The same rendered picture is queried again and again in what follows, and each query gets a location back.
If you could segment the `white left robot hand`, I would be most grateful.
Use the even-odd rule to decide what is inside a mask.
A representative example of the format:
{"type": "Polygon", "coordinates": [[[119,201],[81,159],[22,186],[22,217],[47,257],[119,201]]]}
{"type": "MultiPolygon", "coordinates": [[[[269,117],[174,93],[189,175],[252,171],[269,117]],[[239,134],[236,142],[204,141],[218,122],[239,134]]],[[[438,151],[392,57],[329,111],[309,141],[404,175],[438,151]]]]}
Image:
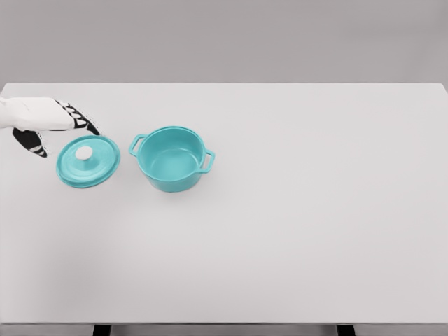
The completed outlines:
{"type": "Polygon", "coordinates": [[[95,124],[70,103],[51,97],[0,97],[0,129],[10,128],[15,140],[40,158],[48,152],[40,133],[84,129],[99,136],[95,124]]]}

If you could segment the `teal pot lid white knob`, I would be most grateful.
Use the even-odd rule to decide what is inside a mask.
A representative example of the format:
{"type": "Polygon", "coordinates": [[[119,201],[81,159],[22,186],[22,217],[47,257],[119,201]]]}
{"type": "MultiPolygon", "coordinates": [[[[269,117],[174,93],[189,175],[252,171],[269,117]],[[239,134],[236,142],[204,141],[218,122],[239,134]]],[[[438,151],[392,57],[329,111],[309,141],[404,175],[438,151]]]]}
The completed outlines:
{"type": "Polygon", "coordinates": [[[86,135],[70,141],[57,156],[59,179],[74,188],[90,188],[109,179],[120,163],[117,144],[105,136],[86,135]]]}

